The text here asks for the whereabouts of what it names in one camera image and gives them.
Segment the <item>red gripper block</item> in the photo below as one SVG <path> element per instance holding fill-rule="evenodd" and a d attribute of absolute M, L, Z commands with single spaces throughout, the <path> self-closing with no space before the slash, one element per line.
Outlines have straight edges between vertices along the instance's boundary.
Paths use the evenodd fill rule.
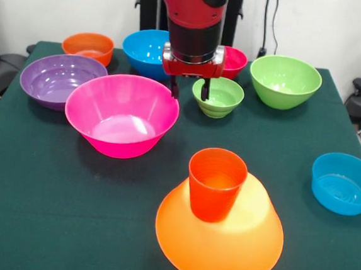
<path fill-rule="evenodd" d="M 170 42 L 166 42 L 163 47 L 162 64 L 164 72 L 170 77 L 171 96 L 175 99 L 179 98 L 179 87 L 176 76 L 197 76 L 203 77 L 203 85 L 201 87 L 201 100 L 209 99 L 210 78 L 217 78 L 224 71 L 224 58 L 226 57 L 225 46 L 218 46 L 214 56 L 207 62 L 188 63 L 177 59 L 172 52 Z"/>

